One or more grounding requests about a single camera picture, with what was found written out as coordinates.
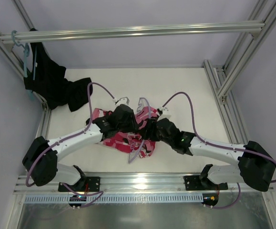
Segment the pink camouflage trousers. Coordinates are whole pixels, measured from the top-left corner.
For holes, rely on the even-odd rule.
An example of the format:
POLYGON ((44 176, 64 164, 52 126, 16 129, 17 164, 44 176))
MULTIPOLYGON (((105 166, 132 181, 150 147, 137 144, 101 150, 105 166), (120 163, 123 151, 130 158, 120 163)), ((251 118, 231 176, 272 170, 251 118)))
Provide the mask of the pink camouflage trousers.
POLYGON ((143 158, 153 153, 155 142, 143 139, 139 131, 146 127, 152 118, 158 117, 158 111, 150 106, 134 114, 129 106, 121 104, 113 112, 96 108, 86 124, 104 125, 101 129, 103 139, 100 144, 143 158))

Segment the lilac clothes hanger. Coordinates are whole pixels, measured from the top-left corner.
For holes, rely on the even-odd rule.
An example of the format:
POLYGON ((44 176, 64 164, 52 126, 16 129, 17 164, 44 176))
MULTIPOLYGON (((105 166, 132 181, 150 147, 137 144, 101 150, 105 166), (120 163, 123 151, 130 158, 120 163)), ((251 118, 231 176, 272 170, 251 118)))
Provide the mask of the lilac clothes hanger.
POLYGON ((133 143, 130 144, 128 163, 135 159, 151 156, 155 150, 155 141, 150 139, 151 125, 159 117, 157 110, 150 106, 145 97, 140 97, 136 109, 135 119, 138 131, 134 133, 133 143))

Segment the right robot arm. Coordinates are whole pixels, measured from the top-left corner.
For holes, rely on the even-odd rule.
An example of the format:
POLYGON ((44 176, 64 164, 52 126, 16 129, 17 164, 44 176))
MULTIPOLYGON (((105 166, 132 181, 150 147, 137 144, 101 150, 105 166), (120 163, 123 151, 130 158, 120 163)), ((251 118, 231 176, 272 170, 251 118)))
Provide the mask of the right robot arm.
POLYGON ((199 175, 205 189, 214 190, 224 183, 245 183, 261 192, 269 189, 276 164, 254 141, 246 145, 209 142, 195 133, 179 130, 162 110, 159 117, 148 118, 139 132, 143 139, 162 141, 181 155, 203 156, 224 162, 224 166, 205 165, 199 175))

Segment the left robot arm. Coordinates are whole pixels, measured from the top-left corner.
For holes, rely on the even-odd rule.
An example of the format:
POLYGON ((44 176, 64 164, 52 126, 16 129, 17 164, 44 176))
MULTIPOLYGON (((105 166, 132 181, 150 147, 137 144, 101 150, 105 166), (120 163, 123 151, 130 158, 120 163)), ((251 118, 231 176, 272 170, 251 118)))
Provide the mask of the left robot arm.
POLYGON ((51 140, 43 136, 35 138, 22 161, 28 172, 26 186, 41 187, 55 181, 67 187, 82 188, 88 180, 83 171, 75 165, 60 164, 60 161, 85 146, 137 128, 129 99, 123 97, 116 101, 116 108, 110 115, 90 119, 86 127, 76 132, 51 140))

